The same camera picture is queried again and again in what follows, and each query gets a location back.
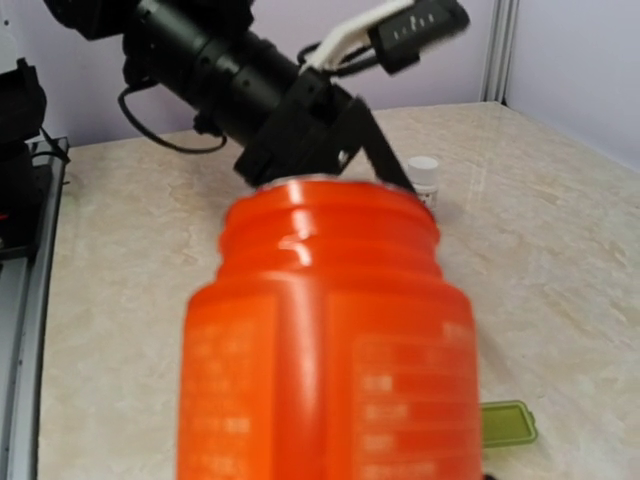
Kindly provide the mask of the red pill bottle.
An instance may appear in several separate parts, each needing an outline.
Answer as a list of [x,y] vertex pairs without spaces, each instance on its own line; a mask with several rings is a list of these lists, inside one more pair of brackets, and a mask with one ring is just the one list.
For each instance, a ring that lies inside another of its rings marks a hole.
[[237,200],[185,319],[180,479],[479,479],[475,323],[416,196],[287,180]]

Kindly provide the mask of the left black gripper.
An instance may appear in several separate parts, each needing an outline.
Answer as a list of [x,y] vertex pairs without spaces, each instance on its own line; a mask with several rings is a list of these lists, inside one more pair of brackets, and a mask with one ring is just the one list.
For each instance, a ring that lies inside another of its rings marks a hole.
[[234,170],[254,188],[281,178],[338,176],[361,148],[378,180],[416,195],[367,104],[308,69],[244,147]]

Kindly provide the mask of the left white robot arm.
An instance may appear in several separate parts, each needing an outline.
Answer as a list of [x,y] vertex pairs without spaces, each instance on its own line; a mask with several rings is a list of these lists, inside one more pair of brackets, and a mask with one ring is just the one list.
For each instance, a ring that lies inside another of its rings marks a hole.
[[198,133],[243,149],[250,186],[337,176],[364,152],[376,177],[410,182],[366,103],[251,31],[248,1],[50,1],[54,19],[89,41],[123,41],[125,93],[163,86],[195,110]]

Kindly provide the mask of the small white pill bottle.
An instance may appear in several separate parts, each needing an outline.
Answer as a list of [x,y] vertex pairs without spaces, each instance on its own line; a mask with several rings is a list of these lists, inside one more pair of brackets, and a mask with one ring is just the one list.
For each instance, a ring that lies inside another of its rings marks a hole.
[[428,156],[412,157],[407,161],[406,174],[420,200],[433,210],[439,193],[439,162]]

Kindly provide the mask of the green weekly pill organizer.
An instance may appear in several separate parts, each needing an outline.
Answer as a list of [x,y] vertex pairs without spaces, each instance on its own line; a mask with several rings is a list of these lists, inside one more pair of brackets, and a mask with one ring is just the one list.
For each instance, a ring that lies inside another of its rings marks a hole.
[[483,403],[481,416],[484,449],[529,445],[538,438],[535,417],[522,401]]

